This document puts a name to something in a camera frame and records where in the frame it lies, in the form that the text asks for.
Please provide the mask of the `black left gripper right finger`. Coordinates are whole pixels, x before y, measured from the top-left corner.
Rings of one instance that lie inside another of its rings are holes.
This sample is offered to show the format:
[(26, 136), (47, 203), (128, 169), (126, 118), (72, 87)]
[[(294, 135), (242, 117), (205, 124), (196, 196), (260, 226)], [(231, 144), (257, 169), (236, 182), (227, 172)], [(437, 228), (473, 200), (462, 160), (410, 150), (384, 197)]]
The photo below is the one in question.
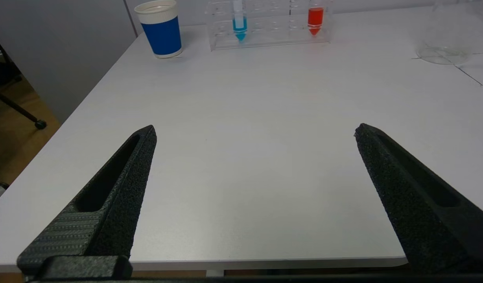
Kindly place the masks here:
[(363, 123), (354, 136), (411, 267), (483, 273), (483, 211), (382, 130)]

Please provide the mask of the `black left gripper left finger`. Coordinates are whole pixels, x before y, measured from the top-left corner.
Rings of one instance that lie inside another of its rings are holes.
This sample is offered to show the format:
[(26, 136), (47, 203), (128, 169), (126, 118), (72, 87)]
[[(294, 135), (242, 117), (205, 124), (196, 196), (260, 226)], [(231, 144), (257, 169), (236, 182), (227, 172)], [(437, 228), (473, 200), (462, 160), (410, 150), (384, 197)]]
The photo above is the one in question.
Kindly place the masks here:
[(130, 256), (157, 145), (155, 128), (135, 131), (65, 208), (20, 253), (35, 276), (53, 256)]

